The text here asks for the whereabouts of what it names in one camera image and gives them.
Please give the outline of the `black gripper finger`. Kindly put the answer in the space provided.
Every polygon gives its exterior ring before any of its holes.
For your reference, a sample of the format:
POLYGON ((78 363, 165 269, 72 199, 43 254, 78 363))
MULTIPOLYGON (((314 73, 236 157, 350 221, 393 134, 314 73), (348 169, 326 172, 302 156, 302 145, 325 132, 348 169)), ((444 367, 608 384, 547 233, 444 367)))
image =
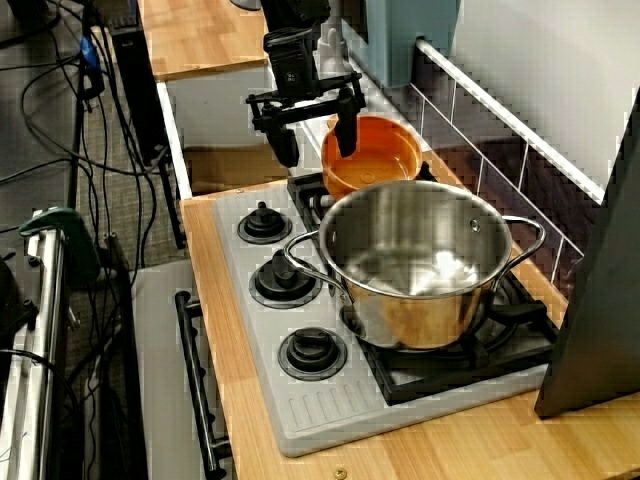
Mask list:
POLYGON ((254 129, 266 135, 279 163, 284 167, 296 167, 299 149, 294 131, 287 128, 288 124, 293 123, 289 112, 276 106, 265 106, 263 109, 252 106, 251 110, 254 129))
POLYGON ((337 123, 333 127, 340 155, 351 156, 357 146, 357 117, 365 106, 365 97, 359 81, 353 81, 351 87, 339 90, 335 99, 337 123))

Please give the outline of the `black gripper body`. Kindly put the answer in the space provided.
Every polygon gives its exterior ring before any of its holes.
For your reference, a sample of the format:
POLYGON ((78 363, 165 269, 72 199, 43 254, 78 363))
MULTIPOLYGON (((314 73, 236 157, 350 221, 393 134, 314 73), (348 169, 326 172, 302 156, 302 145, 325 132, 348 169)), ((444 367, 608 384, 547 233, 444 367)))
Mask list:
POLYGON ((255 119, 311 119, 358 114, 364 107, 361 75, 343 73, 321 79, 313 57, 312 31, 283 28, 264 37, 276 89, 246 99, 255 119))

